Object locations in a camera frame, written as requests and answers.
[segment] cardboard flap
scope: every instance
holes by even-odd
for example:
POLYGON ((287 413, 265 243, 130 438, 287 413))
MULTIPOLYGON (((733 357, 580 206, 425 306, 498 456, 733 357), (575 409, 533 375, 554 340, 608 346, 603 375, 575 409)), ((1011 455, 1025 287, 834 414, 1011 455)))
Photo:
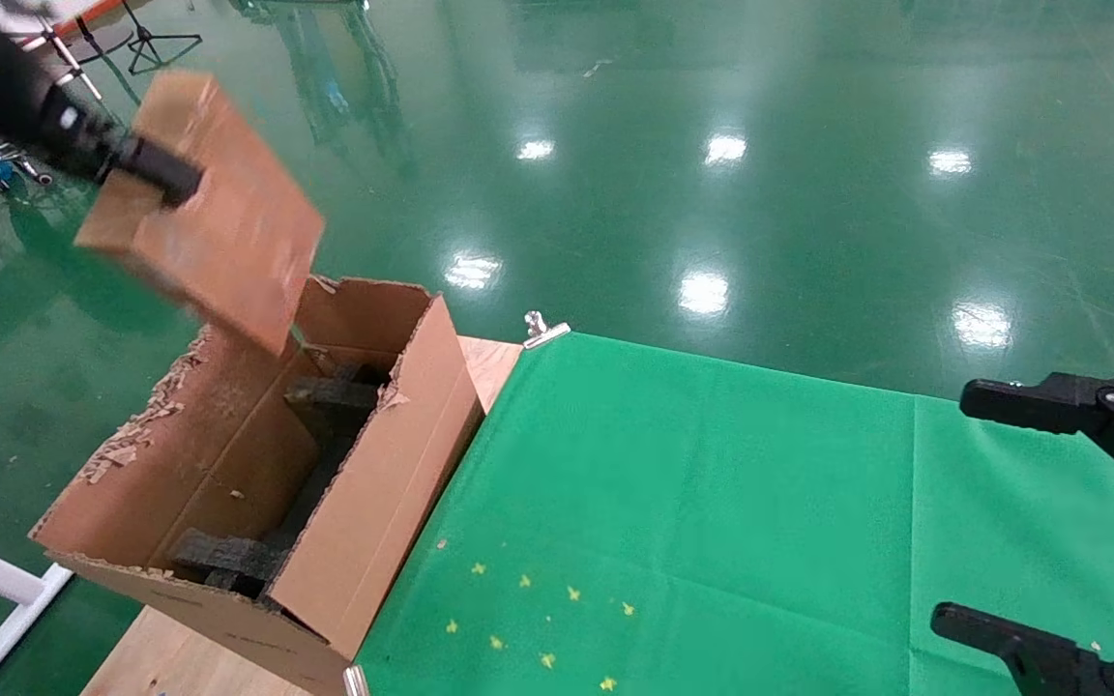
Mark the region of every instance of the cardboard flap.
POLYGON ((199 189, 169 209, 110 171, 76 244, 282 353, 323 217, 211 75, 160 71, 133 130, 202 167, 199 189))
POLYGON ((401 353, 432 303, 419 285, 310 277, 295 316, 306 343, 401 353))
POLYGON ((344 656, 358 650, 443 477, 482 419, 440 296, 399 360, 391 392, 268 591, 344 656))

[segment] cardboard box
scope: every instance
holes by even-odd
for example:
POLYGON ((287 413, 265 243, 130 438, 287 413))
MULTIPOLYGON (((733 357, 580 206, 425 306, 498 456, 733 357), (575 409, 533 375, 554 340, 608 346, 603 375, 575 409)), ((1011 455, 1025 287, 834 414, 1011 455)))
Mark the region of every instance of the cardboard box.
POLYGON ((131 128, 204 170, 182 206, 110 171, 76 236, 218 326, 275 354, 324 219, 211 75, 158 73, 131 128))
POLYGON ((158 608, 319 696, 350 665, 482 419, 441 296, 309 278, 282 356, 205 326, 149 404, 94 453, 31 532, 56 562, 158 608), (284 404, 297 375, 388 370, 377 409, 282 572, 254 604, 167 560, 195 528, 255 538, 282 521, 317 457, 284 404))

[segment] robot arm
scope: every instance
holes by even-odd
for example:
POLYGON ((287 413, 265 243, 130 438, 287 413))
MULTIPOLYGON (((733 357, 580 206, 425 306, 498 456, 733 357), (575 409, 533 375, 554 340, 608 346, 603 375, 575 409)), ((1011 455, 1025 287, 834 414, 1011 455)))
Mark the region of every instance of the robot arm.
POLYGON ((111 168, 133 173, 163 190, 168 206, 186 202, 201 184, 199 168, 81 105, 2 33, 0 137, 96 184, 111 168))
MULTIPOLYGON (((971 418, 1071 435, 1114 459, 1114 379, 1052 373, 1036 386, 976 379, 960 410, 971 418)), ((1114 696, 1114 663, 1074 641, 962 605, 937 605, 931 629, 1004 660, 1022 696, 1114 696)))

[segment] cardboard scrap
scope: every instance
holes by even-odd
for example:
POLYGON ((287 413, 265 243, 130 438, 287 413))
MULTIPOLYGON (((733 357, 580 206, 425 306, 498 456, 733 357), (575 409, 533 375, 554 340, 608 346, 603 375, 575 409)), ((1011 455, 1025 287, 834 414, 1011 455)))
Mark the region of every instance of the cardboard scrap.
POLYGON ((399 392, 398 383, 391 382, 385 384, 380 389, 380 409, 388 410, 393 406, 401 406, 402 404, 410 404, 411 400, 407 399, 405 393, 399 392))
POLYGON ((195 336, 195 341, 188 344, 187 352, 183 353, 173 362, 166 375, 154 384, 154 391, 149 395, 149 402, 145 410, 131 415, 128 422, 123 423, 114 435, 110 435, 85 465, 80 468, 79 479, 87 480, 89 484, 97 483, 110 471, 113 467, 125 467, 136 461, 136 453, 143 447, 152 444, 150 429, 147 423, 167 418, 167 415, 179 413, 183 404, 174 401, 174 393, 183 389, 183 380, 187 373, 204 362, 201 355, 204 343, 209 339, 209 327, 204 326, 201 333, 195 336))
POLYGON ((309 345, 306 347, 309 356, 317 365, 317 370, 326 376, 332 376, 338 371, 338 363, 329 355, 329 351, 325 347, 320 347, 319 345, 309 345))
POLYGON ((333 281, 332 277, 315 275, 315 274, 313 274, 311 277, 313 282, 315 282, 315 285, 317 285, 320 290, 328 292, 329 295, 332 295, 334 294, 334 292, 338 292, 338 283, 333 281))

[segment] torn cardboard edge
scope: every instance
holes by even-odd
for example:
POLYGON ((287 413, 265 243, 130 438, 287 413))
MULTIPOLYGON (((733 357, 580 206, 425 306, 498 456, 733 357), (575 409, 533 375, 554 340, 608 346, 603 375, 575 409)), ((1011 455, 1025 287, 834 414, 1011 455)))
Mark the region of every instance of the torn cardboard edge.
POLYGON ((137 450, 152 444, 149 423, 183 410, 182 402, 174 400, 174 396, 182 391, 187 373, 204 362, 201 351, 208 339, 209 327, 201 326, 197 336, 188 344, 187 352, 176 357, 163 379, 154 384, 145 410, 131 415, 128 422, 121 424, 114 435, 92 452, 77 474, 80 479, 96 484, 110 467, 128 465, 136 461, 137 450))

